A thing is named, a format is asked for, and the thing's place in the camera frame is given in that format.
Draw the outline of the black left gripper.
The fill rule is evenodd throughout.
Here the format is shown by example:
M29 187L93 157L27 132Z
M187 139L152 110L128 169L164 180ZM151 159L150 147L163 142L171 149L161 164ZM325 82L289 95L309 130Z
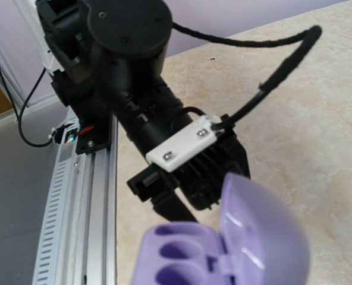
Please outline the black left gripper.
M175 194L179 183L172 173L151 164L127 181L132 193L145 202L152 200L153 210L170 222L197 222L194 215Z

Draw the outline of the silver grey charging case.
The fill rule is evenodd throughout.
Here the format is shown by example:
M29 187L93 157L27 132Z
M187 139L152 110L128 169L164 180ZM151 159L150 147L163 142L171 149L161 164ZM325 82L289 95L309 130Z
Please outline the silver grey charging case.
M219 229L171 222L143 236L132 284L306 284L307 237L270 190L226 175Z

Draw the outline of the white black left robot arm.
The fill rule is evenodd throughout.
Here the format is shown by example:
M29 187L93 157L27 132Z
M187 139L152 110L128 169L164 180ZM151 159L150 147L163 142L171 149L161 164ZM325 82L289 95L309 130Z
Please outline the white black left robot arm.
M161 77L172 15L163 1L37 1L61 70L52 86L86 125L116 117L140 154L192 120Z

